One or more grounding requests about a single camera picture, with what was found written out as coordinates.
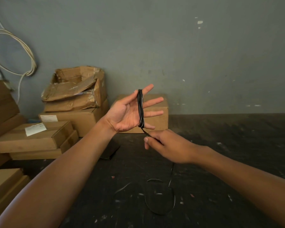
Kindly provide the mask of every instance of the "person's right hand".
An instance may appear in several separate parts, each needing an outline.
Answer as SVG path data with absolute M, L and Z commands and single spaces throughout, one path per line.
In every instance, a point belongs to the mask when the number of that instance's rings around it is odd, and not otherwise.
M 152 147 L 163 157 L 175 163 L 196 163 L 198 153 L 206 146 L 196 145 L 174 133 L 172 130 L 150 131 L 152 137 L 145 137 L 145 148 Z

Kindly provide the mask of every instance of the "brown box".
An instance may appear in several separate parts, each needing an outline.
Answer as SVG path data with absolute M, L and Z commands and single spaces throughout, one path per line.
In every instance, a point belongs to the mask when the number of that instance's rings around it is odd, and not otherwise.
M 23 176 L 21 169 L 0 170 L 0 199 L 15 185 Z
M 9 89 L 0 80 L 0 124 L 19 113 L 19 108 L 12 98 Z
M 2 198 L 0 198 L 0 215 L 29 182 L 30 179 L 28 176 L 22 176 L 21 179 L 14 184 Z
M 42 100 L 45 112 L 81 110 L 99 107 L 107 98 L 103 70 L 80 66 L 57 69 Z
M 120 100 L 124 97 L 126 97 L 126 95 L 119 95 L 117 97 L 116 101 Z M 159 97 L 163 97 L 163 99 L 164 99 L 163 102 L 158 103 L 154 106 L 145 108 L 144 112 L 163 110 L 163 115 L 145 118 L 145 123 L 149 123 L 150 125 L 155 126 L 155 130 L 166 130 L 168 128 L 168 119 L 169 119 L 169 107 L 168 107 L 168 100 L 167 100 L 166 95 L 164 95 L 164 94 L 149 94 L 149 95 L 144 96 L 143 100 L 145 102 L 145 101 L 155 99 L 155 98 L 159 98 Z M 134 127 L 133 129 L 126 131 L 124 133 L 143 133 L 143 131 L 137 126 L 137 127 Z
M 26 119 L 20 114 L 15 115 L 14 117 L 0 124 L 0 136 L 23 123 L 26 123 Z M 7 153 L 0 153 L 0 166 L 8 160 L 10 160 L 10 157 Z
M 25 128 L 36 124 L 22 124 L 1 136 L 0 153 L 57 149 L 73 132 L 70 122 L 45 122 L 47 130 L 26 136 Z
M 59 149 L 40 150 L 31 152 L 11 153 L 13 160 L 30 160 L 30 159 L 56 159 L 64 152 L 70 149 L 78 141 L 77 131 L 73 133 L 62 143 Z
M 39 114 L 41 121 L 71 121 L 79 137 L 86 135 L 91 128 L 109 110 L 109 102 L 106 99 L 101 107 L 67 112 L 43 112 Z

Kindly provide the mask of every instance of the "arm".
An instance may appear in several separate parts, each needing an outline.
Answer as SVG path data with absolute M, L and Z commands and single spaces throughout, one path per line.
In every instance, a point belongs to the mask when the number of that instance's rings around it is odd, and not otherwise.
M 0 227 L 58 227 L 114 134 L 139 124 L 136 97 L 137 91 L 117 101 L 83 139 L 40 172 L 2 213 Z M 162 101 L 152 99 L 144 108 Z M 145 117 L 162 114 L 150 111 Z
M 151 146 L 176 163 L 192 163 L 219 177 L 285 227 L 285 179 L 225 157 L 206 146 L 193 144 L 171 130 L 151 131 L 145 138 Z

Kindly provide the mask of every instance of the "white paper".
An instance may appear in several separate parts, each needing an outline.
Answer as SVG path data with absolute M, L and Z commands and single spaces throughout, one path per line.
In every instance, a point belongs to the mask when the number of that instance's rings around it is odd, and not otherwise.
M 44 126 L 44 124 L 39 123 L 37 125 L 26 127 L 25 133 L 26 133 L 26 136 L 28 137 L 28 136 L 31 136 L 33 134 L 36 134 L 36 133 L 39 133 L 39 132 L 45 131 L 45 130 L 46 130 L 46 127 Z
M 57 116 L 56 115 L 40 115 L 42 122 L 57 122 Z

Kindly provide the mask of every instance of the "coiled white cable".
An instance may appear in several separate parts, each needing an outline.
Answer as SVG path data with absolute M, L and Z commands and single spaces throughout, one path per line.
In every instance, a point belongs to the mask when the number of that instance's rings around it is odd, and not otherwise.
M 19 80 L 19 84 L 18 84 L 18 99 L 17 99 L 17 104 L 19 103 L 19 100 L 20 100 L 20 87 L 21 87 L 21 82 L 23 80 L 23 78 L 25 76 L 31 76 L 32 74 L 34 74 L 34 72 L 36 71 L 37 69 L 37 65 L 36 65 L 36 61 L 35 61 L 35 58 L 34 58 L 34 55 L 31 51 L 31 49 L 28 47 L 27 44 L 25 44 L 21 39 L 19 39 L 18 37 L 16 37 L 14 34 L 12 34 L 11 32 L 7 31 L 3 25 L 1 24 L 0 22 L 0 26 L 1 26 L 1 29 L 0 29 L 0 35 L 2 34 L 6 34 L 6 35 L 9 35 L 11 36 L 13 39 L 15 39 L 17 42 L 20 43 L 20 45 L 23 47 L 23 49 L 27 52 L 28 56 L 31 58 L 31 69 L 27 72 L 25 72 L 24 74 L 20 74 L 20 73 L 15 73 L 11 70 L 9 70 L 8 68 L 5 68 L 3 65 L 0 64 L 0 67 L 3 68 L 4 70 L 12 73 L 12 74 L 15 74 L 15 75 L 19 75 L 21 76 L 20 80 Z

